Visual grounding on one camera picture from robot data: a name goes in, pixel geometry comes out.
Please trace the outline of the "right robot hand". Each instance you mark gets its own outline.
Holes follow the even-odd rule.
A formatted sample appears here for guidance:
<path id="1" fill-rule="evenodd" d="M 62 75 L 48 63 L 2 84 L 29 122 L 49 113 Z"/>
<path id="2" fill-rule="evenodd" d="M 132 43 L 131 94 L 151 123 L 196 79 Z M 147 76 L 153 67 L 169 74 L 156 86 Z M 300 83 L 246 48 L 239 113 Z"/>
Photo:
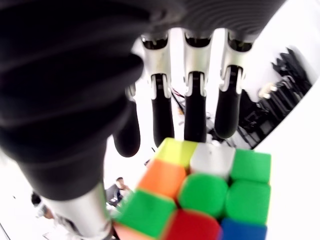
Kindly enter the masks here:
<path id="1" fill-rule="evenodd" d="M 203 46 L 225 28 L 252 44 L 281 0 L 3 0 L 0 146 L 80 240 L 109 240 L 107 138 L 133 115 L 126 89 L 142 75 L 139 37 L 155 49 L 182 28 Z"/>

